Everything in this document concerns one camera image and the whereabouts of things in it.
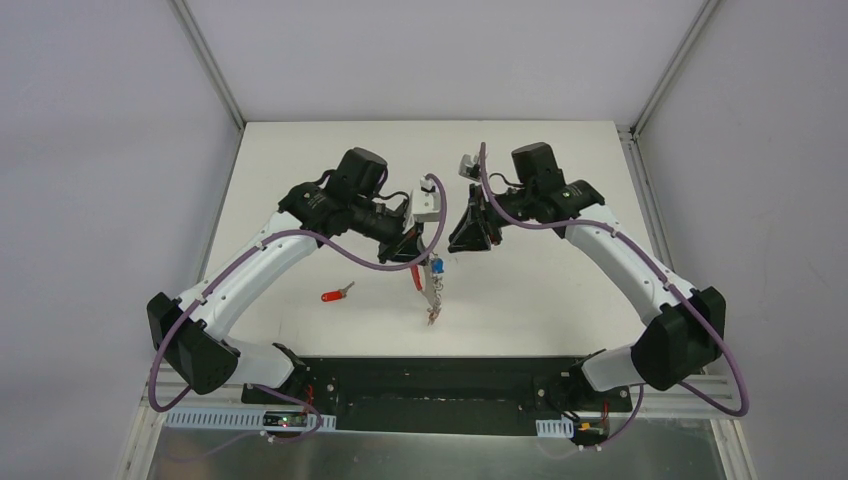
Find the blue key tag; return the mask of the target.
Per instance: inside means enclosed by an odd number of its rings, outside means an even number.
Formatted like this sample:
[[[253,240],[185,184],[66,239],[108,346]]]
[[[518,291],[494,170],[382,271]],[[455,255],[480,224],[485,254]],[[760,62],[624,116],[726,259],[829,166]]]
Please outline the blue key tag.
[[[440,258],[434,258],[430,262],[431,271],[435,275],[441,275],[444,273],[444,262]]]

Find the key organizer with red handle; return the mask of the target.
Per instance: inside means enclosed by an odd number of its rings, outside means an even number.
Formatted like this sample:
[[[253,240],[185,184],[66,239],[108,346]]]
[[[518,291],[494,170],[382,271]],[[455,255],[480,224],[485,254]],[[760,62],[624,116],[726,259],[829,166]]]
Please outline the key organizer with red handle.
[[[428,326],[433,326],[435,324],[442,310],[444,273],[441,275],[435,275],[432,273],[430,262],[434,258],[440,257],[437,254],[431,254],[427,260],[424,260],[410,268],[416,290],[426,299],[428,303]]]

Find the key with red tag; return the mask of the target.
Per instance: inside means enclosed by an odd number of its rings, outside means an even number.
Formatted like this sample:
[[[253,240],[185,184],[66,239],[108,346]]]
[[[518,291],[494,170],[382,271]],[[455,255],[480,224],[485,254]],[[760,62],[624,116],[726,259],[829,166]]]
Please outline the key with red tag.
[[[355,285],[354,282],[350,282],[346,286],[336,289],[333,291],[325,292],[321,295],[321,301],[325,303],[335,302],[342,300],[348,296],[349,290]]]

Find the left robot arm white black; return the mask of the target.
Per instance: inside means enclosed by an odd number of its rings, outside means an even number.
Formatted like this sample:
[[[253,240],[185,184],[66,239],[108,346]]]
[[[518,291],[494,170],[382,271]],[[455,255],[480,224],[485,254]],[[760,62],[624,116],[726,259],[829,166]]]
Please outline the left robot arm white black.
[[[259,231],[222,267],[183,293],[160,292],[146,305],[156,351],[148,391],[168,364],[188,391],[205,395],[230,379],[261,384],[281,404],[297,402],[305,378],[281,345],[257,345],[230,335],[235,322],[283,273],[323,246],[377,271],[424,264],[428,222],[444,224],[445,193],[432,174],[391,209],[381,189],[388,164],[355,147],[315,181],[300,183],[279,201]]]

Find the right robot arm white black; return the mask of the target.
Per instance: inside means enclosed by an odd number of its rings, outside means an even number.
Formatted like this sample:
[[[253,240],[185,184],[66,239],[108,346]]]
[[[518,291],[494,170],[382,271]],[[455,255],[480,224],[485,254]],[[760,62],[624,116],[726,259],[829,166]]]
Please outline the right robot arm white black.
[[[471,183],[449,252],[489,251],[509,225],[547,225],[601,269],[645,326],[633,344],[593,354],[570,369],[567,393],[573,405],[593,409],[609,390],[629,385],[664,391],[721,357],[724,297],[713,287],[695,288],[642,250],[590,183],[565,179],[549,144],[512,152],[518,181],[500,194],[482,183],[485,154],[460,161],[458,172]]]

